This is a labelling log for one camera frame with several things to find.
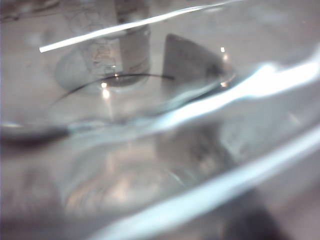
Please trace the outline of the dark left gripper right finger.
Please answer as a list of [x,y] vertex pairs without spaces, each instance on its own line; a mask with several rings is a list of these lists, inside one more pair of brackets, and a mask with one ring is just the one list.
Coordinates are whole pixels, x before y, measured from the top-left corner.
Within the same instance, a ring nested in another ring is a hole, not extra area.
[[225,206],[228,217],[222,225],[221,240],[284,240],[282,232],[258,195],[244,194]]

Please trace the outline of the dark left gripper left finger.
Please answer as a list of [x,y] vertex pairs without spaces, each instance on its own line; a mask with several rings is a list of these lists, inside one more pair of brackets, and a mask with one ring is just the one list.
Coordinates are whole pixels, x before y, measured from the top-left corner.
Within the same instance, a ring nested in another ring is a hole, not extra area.
[[63,218],[59,187],[47,172],[25,172],[5,180],[1,239],[37,240]]

